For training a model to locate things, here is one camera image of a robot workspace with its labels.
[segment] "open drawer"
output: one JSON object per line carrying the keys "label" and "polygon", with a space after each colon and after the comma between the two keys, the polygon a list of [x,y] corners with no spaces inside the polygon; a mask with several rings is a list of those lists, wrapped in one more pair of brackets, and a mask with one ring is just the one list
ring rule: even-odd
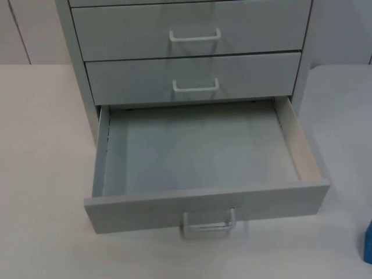
{"label": "open drawer", "polygon": [[[137,110],[102,107],[97,233],[316,214],[328,189],[287,97]],[[200,224],[215,224],[195,227]]]}

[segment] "white drawer handle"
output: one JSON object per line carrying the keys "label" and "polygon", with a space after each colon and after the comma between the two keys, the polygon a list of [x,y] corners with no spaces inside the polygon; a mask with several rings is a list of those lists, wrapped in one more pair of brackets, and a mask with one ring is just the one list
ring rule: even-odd
{"label": "white drawer handle", "polygon": [[192,233],[207,233],[212,231],[231,231],[237,225],[237,219],[235,217],[235,209],[230,209],[230,221],[225,226],[205,226],[205,227],[193,227],[188,224],[187,212],[183,214],[183,225],[185,232]]}
{"label": "white drawer handle", "polygon": [[216,28],[216,35],[210,37],[195,37],[195,38],[176,38],[173,31],[169,31],[169,40],[171,42],[205,42],[205,41],[217,41],[221,38],[221,31]]}
{"label": "white drawer handle", "polygon": [[220,82],[218,78],[214,79],[213,87],[202,87],[202,88],[178,88],[177,81],[173,80],[173,91],[176,93],[186,93],[186,92],[208,92],[208,91],[217,91],[220,89]]}

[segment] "drawer front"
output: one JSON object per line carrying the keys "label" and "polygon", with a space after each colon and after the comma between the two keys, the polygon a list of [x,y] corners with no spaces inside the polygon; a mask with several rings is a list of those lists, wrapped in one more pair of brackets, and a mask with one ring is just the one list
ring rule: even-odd
{"label": "drawer front", "polygon": [[88,62],[96,105],[291,95],[300,53]]}
{"label": "drawer front", "polygon": [[222,223],[231,208],[236,220],[259,220],[316,214],[329,189],[329,182],[297,182],[283,189],[257,191],[188,190],[162,195],[110,196],[84,201],[94,230],[98,234],[183,225],[183,213],[190,223]]}
{"label": "drawer front", "polygon": [[85,61],[302,48],[310,0],[74,8]]}

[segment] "white wall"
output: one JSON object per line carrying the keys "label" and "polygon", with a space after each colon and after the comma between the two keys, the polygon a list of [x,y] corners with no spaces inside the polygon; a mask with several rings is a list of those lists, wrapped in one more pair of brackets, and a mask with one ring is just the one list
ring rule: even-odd
{"label": "white wall", "polygon": [[69,64],[54,0],[10,0],[31,64]]}
{"label": "white wall", "polygon": [[372,0],[324,0],[313,64],[365,64],[372,55]]}
{"label": "white wall", "polygon": [[0,64],[28,64],[7,0],[0,0]]}
{"label": "white wall", "polygon": [[[31,62],[70,63],[54,0],[11,1]],[[372,0],[324,1],[313,65],[368,63],[372,55]]]}

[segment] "drawer cabinet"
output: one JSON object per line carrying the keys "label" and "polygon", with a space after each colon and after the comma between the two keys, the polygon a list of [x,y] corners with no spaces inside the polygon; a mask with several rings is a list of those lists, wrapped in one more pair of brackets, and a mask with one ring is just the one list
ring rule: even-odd
{"label": "drawer cabinet", "polygon": [[88,62],[97,105],[290,95],[300,53]]}
{"label": "drawer cabinet", "polygon": [[98,130],[97,233],[317,213],[330,183],[292,104],[320,1],[56,0]]}
{"label": "drawer cabinet", "polygon": [[102,107],[100,125],[85,200],[97,233],[220,223],[230,209],[236,220],[315,214],[329,188],[287,97]]}
{"label": "drawer cabinet", "polygon": [[309,0],[244,0],[72,9],[85,61],[302,48]]}

